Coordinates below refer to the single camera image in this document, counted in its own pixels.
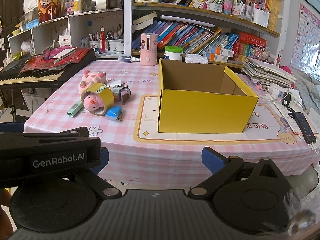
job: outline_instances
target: yellow cardboard box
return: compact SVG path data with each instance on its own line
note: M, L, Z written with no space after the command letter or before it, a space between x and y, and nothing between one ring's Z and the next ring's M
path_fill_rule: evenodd
M242 133L258 96L228 67L159 60L158 132Z

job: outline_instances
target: pink plush toy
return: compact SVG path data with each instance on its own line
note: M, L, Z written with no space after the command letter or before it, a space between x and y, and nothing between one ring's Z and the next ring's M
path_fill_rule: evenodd
M99 107L104 107L101 97L95 93L89 93L83 100L83 106L88 111L98 110Z
M94 83L106 84L106 73L104 72L90 72L89 70L83 71L81 82L79 83L79 94L90 87Z

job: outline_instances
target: pink cylindrical device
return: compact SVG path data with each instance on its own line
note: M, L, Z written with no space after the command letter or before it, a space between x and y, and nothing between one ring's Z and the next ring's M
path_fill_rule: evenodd
M158 34L141 34L140 63L143 66L154 66L157 64Z

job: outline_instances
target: silver screw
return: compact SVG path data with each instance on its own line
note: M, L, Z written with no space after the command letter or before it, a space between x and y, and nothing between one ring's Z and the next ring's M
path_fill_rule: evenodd
M196 196L202 196L204 194L207 193L207 190L205 188L202 188L202 187L194 187L192 190L191 190L191 193L193 195L196 195Z
M106 188L103 193L107 196L114 196L114 195L117 195L119 193L119 189L117 188L114 188L114 187L109 187L109 188Z

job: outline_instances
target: finger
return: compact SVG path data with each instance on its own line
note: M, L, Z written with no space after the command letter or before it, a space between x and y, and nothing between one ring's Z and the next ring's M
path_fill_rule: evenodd
M3 198L2 198L2 204L4 206L9 206L9 201L11 199L11 195L10 195L10 192L7 191L6 189L4 189L4 193L3 193Z
M7 239L13 234L13 228L7 214L0 208L0 240Z

